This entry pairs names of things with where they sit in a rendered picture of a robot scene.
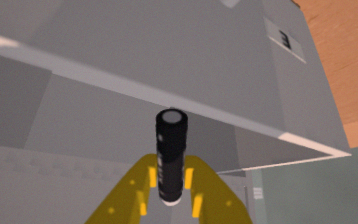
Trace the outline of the dark grey chest of drawers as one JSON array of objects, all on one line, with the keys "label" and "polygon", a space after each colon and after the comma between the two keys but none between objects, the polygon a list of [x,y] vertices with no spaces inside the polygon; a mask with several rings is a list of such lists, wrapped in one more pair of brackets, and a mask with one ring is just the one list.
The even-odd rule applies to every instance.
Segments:
[{"label": "dark grey chest of drawers", "polygon": [[[0,162],[121,176],[124,176],[134,165],[4,146],[0,146]],[[252,223],[257,224],[251,169],[217,175],[227,185],[245,187],[246,209]]]}]

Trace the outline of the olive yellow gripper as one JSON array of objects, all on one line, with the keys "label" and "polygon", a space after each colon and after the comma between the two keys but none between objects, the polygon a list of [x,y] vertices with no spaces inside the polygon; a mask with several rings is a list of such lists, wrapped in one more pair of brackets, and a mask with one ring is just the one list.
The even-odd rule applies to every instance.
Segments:
[{"label": "olive yellow gripper", "polygon": [[[150,187],[156,186],[157,154],[140,158],[84,224],[139,224]],[[253,224],[243,202],[201,158],[185,156],[185,188],[199,224]]]}]

